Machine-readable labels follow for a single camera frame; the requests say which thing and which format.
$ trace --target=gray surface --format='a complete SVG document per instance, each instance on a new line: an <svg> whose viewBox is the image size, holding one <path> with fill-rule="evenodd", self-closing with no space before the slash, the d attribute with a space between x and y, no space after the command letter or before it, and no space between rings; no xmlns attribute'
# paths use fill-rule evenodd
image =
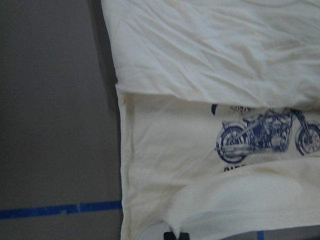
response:
<svg viewBox="0 0 320 240"><path fill-rule="evenodd" d="M0 210L120 200L117 79L100 0L2 0L0 18ZM121 220L119 210L0 220L0 239L116 240ZM265 239L318 239L319 229Z"/></svg>

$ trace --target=blue motorcycle graphic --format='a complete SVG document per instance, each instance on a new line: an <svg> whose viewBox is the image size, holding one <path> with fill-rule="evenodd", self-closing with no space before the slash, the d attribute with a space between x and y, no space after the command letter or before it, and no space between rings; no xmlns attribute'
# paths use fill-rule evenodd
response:
<svg viewBox="0 0 320 240"><path fill-rule="evenodd" d="M295 135L295 147L301 155L320 150L320 125L307 122L302 111L285 108L282 113L269 109L264 114L243 118L243 122L224 121L217 137L216 151L229 163L240 163L255 153L283 153L288 149L293 121L301 126Z"/></svg>

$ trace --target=motorcycle's rear wheel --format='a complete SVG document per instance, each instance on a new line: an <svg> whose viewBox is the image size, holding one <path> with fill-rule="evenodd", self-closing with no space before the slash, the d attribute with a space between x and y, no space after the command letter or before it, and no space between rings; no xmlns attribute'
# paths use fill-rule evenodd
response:
<svg viewBox="0 0 320 240"><path fill-rule="evenodd" d="M295 147L301 155L320 151L320 128L318 124L308 123L310 136L304 128L300 128L295 136Z"/></svg>
<svg viewBox="0 0 320 240"><path fill-rule="evenodd" d="M244 154L237 154L235 152L227 152L222 150L225 146L248 143L248 137L245 133L238 139L234 139L234 136L238 135L243 130L244 129L239 126L230 126L223 129L218 136L216 140L217 153L223 161L229 164L238 164L247 156Z"/></svg>

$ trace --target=motorcycle print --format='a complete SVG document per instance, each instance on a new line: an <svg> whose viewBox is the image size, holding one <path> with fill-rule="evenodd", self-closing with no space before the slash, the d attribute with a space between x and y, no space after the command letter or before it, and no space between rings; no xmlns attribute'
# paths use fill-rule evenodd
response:
<svg viewBox="0 0 320 240"><path fill-rule="evenodd" d="M250 154L283 153L288 149L295 119L301 125L295 135L297 151L301 155L319 151L320 125L307 122L301 111L292 108L285 108L282 113L269 109L264 114L243 118L243 122L222 122L215 150L229 164L240 163Z"/></svg>

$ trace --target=blue tape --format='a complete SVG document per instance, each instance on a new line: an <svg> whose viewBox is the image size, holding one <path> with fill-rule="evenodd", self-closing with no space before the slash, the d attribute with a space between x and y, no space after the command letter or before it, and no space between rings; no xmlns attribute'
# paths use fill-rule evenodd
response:
<svg viewBox="0 0 320 240"><path fill-rule="evenodd" d="M265 232L264 231L257 231L256 238L257 238L257 240L265 240Z"/></svg>
<svg viewBox="0 0 320 240"><path fill-rule="evenodd" d="M60 206L21 208L0 211L0 220L33 218L61 214L79 214L86 212L110 211L117 209L122 209L121 201L104 201Z"/></svg>

